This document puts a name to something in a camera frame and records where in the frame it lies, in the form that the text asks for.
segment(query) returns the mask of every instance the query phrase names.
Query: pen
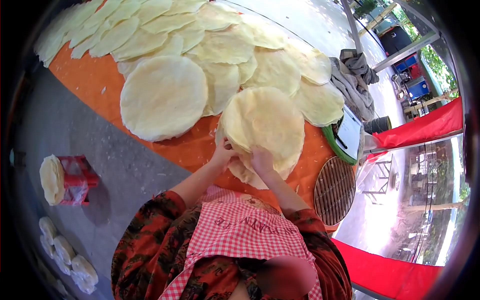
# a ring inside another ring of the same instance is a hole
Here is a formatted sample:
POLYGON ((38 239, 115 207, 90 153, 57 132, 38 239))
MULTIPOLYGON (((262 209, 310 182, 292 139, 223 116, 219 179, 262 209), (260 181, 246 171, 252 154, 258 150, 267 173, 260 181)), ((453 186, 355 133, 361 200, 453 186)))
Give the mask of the pen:
POLYGON ((338 135, 335 132, 333 133, 333 136, 340 142, 340 144, 342 144, 342 146, 345 149, 348 149, 347 145, 345 145, 345 143, 342 140, 340 140, 340 138, 338 137, 338 135))

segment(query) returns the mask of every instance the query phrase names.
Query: woman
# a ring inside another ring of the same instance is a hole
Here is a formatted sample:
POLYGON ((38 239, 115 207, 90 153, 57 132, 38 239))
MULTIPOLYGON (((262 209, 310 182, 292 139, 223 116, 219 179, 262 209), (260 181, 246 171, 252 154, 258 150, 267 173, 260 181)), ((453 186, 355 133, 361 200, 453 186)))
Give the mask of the woman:
POLYGON ((269 299, 256 275, 280 255, 316 271, 304 299, 351 299, 347 267, 321 219, 273 169, 271 153, 257 147, 252 154, 286 219, 259 199, 213 185, 238 159, 225 138, 207 164, 137 212, 113 255, 116 299, 269 299))

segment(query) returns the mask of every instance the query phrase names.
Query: plastic bag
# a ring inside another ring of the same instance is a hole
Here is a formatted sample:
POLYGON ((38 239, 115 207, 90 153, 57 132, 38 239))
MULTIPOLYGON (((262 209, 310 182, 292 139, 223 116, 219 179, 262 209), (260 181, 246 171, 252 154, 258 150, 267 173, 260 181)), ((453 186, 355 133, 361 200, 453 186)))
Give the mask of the plastic bag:
POLYGON ((72 271, 72 267, 65 264, 65 262, 63 262, 63 259, 60 257, 60 255, 56 251, 53 252, 53 260, 57 263, 57 266, 59 267, 62 273, 64 273, 65 275, 70 275, 72 271))
POLYGON ((53 258, 53 252, 55 251, 55 248, 53 248, 53 246, 47 242, 47 239, 44 235, 40 236, 40 243, 42 244, 43 250, 45 250, 48 256, 50 256, 50 258, 53 258))
POLYGON ((75 257, 75 251, 73 251, 72 246, 68 243, 67 239, 64 236, 57 236, 53 239, 53 245, 55 246, 55 251, 58 256, 66 264, 72 264, 72 258, 75 257))
POLYGON ((98 275, 93 266, 83 256, 77 255, 72 259, 72 269, 89 285, 98 283, 98 275))
POLYGON ((88 284, 88 282, 86 282, 80 275, 79 273, 75 272, 75 271, 72 271, 71 272, 71 276, 72 276, 72 279, 73 279, 73 282, 75 282, 75 284, 78 286, 78 288, 84 292, 85 294, 92 294, 95 290, 96 290, 96 287, 93 286, 93 285, 90 285, 88 284))
POLYGON ((38 226, 47 240, 47 243, 53 245, 53 239, 57 236, 57 229, 53 225, 52 220, 49 217, 44 216, 38 221, 38 226))

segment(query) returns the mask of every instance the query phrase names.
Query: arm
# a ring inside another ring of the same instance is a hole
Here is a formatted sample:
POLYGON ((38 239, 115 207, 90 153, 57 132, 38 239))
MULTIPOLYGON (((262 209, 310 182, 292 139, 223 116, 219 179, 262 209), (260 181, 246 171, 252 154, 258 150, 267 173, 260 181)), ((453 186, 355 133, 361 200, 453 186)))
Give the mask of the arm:
POLYGON ((273 169, 272 154, 263 147, 252 149, 252 166, 267 187, 275 194, 278 205, 285 216, 310 208, 305 201, 273 169))
POLYGON ((226 141, 225 137, 218 143, 208 163, 171 189, 183 199, 187 208, 195 204, 215 179, 227 170, 232 157, 238 155, 231 145, 225 145, 226 141))

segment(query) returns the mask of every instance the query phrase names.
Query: table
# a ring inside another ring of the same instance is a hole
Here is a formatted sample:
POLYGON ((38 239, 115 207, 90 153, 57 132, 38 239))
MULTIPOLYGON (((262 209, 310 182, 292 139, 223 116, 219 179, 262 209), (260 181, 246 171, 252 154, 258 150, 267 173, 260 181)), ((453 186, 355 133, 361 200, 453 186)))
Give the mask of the table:
MULTIPOLYGON (((50 71, 81 101, 98 115, 126 134, 173 163, 195 172, 207 163, 215 149, 215 131, 219 116, 201 118, 195 126, 179 138, 157 143, 147 142, 132 135, 122 124, 120 93, 125 80, 117 71, 111 55, 91 58, 86 53, 81 59, 71 59, 72 49, 64 45, 49 66, 50 71)), ((299 162, 286 180, 312 208, 313 190, 323 165, 335 156, 320 128, 305 122, 305 142, 299 162)), ((220 176, 217 185, 222 188, 254 195, 279 209, 269 190, 257 190, 240 182, 230 171, 220 176)))

